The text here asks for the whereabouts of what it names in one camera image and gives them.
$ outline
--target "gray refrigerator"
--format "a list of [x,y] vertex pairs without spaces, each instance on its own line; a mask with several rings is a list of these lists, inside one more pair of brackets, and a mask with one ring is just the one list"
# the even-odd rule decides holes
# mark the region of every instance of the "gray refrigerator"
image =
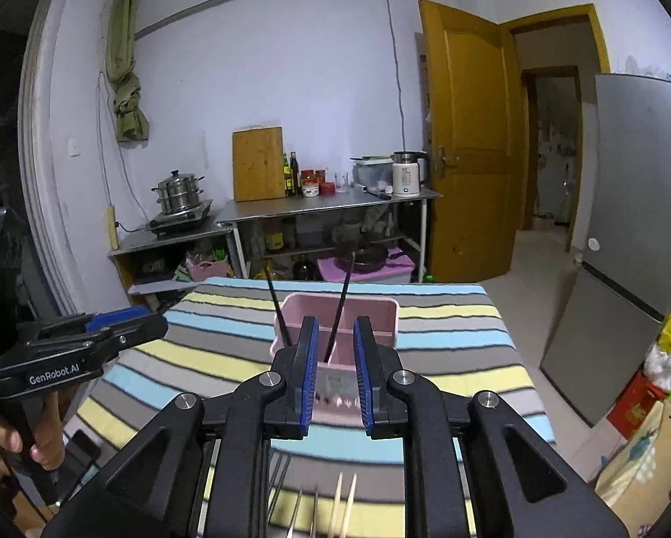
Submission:
[[645,359],[671,306],[671,83],[600,74],[588,248],[541,370],[590,426]]

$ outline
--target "blue stripe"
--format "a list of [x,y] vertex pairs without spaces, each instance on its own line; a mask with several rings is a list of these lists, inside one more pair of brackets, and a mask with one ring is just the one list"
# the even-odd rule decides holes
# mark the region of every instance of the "blue stripe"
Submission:
[[[141,374],[126,368],[115,366],[105,379],[139,399],[155,410],[161,410],[171,401],[178,390],[158,384]],[[545,415],[525,417],[525,421],[547,442],[554,440],[552,426]],[[373,441],[366,436],[364,429],[348,429],[312,424],[308,437],[302,441],[274,439],[271,445],[281,451],[295,455],[309,456],[328,460],[362,461],[364,463],[403,463],[403,445],[398,439]],[[462,459],[460,449],[455,444],[458,459]]]
[[[233,336],[246,336],[265,341],[273,341],[276,337],[273,326],[269,323],[250,323],[226,317],[200,316],[197,313],[173,309],[166,312],[166,319],[169,323],[176,325]],[[403,332],[398,334],[396,347],[399,350],[457,350],[494,345],[514,347],[510,336],[502,330]]]
[[[212,277],[205,281],[206,285],[218,287],[240,287],[241,289],[268,289],[266,281],[254,279],[232,279]],[[343,285],[319,281],[273,281],[276,291],[304,291],[340,293]],[[351,283],[349,293],[371,293],[384,295],[487,295],[480,285],[455,284],[419,284],[380,285],[373,283]]]

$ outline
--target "red box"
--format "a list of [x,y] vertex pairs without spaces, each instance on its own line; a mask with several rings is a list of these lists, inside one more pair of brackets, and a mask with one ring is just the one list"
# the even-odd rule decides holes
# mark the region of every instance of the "red box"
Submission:
[[642,371],[638,370],[607,415],[607,420],[629,440],[642,425],[654,403],[667,396],[666,392],[649,382]]

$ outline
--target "human hand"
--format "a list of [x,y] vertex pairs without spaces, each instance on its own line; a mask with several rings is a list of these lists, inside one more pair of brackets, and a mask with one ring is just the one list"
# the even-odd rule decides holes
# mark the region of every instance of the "human hand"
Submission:
[[[32,459],[48,471],[56,469],[64,461],[62,429],[57,394],[51,392],[44,397],[44,407],[33,431],[35,444],[30,452]],[[21,436],[1,416],[0,445],[8,452],[18,453],[22,450]],[[0,457],[0,479],[7,475],[9,471]]]

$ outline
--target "red lid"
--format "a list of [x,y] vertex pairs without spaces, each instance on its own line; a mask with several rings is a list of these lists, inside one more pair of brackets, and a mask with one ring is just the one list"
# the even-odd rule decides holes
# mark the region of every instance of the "red lid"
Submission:
[[334,182],[321,182],[319,190],[320,194],[324,196],[336,195],[336,184]]

